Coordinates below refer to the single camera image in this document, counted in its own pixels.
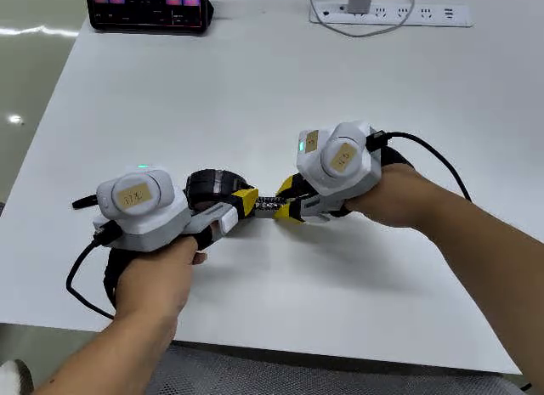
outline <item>white device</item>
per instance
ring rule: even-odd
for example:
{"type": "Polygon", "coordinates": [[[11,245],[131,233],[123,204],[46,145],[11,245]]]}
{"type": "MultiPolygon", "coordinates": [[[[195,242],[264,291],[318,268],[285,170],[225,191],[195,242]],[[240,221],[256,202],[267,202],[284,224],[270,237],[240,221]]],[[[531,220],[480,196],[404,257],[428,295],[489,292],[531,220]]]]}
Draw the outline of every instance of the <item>white device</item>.
{"type": "Polygon", "coordinates": [[[151,252],[210,225],[212,240],[218,240],[238,223],[236,209],[223,202],[193,215],[183,190],[163,169],[146,167],[106,181],[96,197],[102,215],[94,219],[94,228],[115,220],[123,235],[108,246],[127,251],[151,252]]]}
{"type": "Polygon", "coordinates": [[[370,153],[366,148],[366,137],[374,132],[363,121],[300,132],[297,169],[318,193],[302,201],[303,219],[338,211],[346,199],[363,195],[379,183],[381,152],[370,153]]]}

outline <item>finger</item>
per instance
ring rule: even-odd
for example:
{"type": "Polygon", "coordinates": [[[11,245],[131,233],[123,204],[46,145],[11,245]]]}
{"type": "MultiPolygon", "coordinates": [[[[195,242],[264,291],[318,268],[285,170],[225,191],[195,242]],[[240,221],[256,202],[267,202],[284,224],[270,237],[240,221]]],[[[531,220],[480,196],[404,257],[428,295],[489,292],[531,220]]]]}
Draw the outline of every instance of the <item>finger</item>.
{"type": "Polygon", "coordinates": [[[197,252],[195,254],[195,257],[193,257],[193,265],[200,265],[201,263],[204,263],[204,261],[206,260],[207,260],[207,253],[197,252]]]}

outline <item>electrical outlet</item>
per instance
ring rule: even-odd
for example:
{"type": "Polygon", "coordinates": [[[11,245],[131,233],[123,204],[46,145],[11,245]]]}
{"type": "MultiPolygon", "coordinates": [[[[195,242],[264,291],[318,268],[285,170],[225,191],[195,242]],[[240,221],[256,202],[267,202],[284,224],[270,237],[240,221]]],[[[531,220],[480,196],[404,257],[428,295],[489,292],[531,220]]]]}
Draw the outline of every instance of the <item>electrical outlet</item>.
{"type": "Polygon", "coordinates": [[[410,7],[398,7],[397,8],[397,18],[399,20],[404,19],[409,11],[410,11],[410,7]]]}
{"type": "Polygon", "coordinates": [[[431,20],[433,18],[433,10],[429,7],[422,8],[420,13],[422,15],[422,19],[424,20],[431,20]]]}
{"type": "MultiPolygon", "coordinates": [[[[409,4],[373,3],[368,14],[348,13],[345,3],[314,2],[320,18],[327,24],[396,25],[410,11],[409,4]]],[[[310,7],[309,20],[319,22],[310,7]]],[[[473,26],[467,6],[416,5],[405,25],[431,25],[449,27],[473,26]]]]}
{"type": "Polygon", "coordinates": [[[374,11],[374,15],[378,18],[378,19],[383,19],[385,17],[388,16],[388,12],[387,10],[385,9],[385,7],[376,7],[376,11],[374,11]]]}

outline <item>black strap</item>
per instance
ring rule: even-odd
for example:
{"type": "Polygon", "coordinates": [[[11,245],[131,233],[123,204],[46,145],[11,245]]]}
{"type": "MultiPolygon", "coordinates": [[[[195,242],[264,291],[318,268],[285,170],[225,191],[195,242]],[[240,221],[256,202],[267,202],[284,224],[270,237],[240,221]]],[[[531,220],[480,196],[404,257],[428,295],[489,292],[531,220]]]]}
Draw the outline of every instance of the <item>black strap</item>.
{"type": "MultiPolygon", "coordinates": [[[[208,248],[213,243],[212,227],[207,227],[199,234],[186,236],[192,236],[196,239],[199,251],[208,248]]],[[[119,283],[119,278],[130,262],[142,255],[142,252],[136,251],[125,251],[123,249],[115,248],[110,250],[108,264],[104,271],[104,289],[113,307],[116,306],[116,288],[117,283],[119,283]]]]}

